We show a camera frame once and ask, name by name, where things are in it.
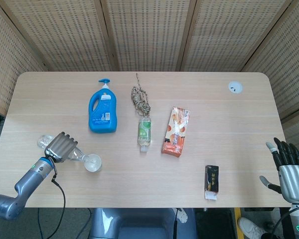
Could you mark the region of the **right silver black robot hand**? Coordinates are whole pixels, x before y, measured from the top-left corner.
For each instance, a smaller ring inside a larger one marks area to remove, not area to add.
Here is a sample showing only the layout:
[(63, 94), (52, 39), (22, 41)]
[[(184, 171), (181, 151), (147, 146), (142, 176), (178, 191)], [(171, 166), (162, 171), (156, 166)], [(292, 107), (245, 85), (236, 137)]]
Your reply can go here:
[(274, 142), (275, 145), (266, 142), (266, 146), (273, 156), (280, 184), (273, 184), (264, 176), (259, 178), (265, 187), (281, 194), (287, 202), (299, 204), (299, 150), (276, 137)]

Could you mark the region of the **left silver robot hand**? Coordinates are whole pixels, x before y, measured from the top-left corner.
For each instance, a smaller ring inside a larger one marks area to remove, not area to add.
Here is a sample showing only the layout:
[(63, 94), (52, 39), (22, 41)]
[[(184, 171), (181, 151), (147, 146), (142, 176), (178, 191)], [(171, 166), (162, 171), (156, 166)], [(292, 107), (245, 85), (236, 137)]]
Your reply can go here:
[(51, 158), (54, 163), (61, 163), (67, 159), (77, 144), (78, 142), (74, 138), (65, 134), (65, 132), (61, 132), (45, 148), (45, 157)]

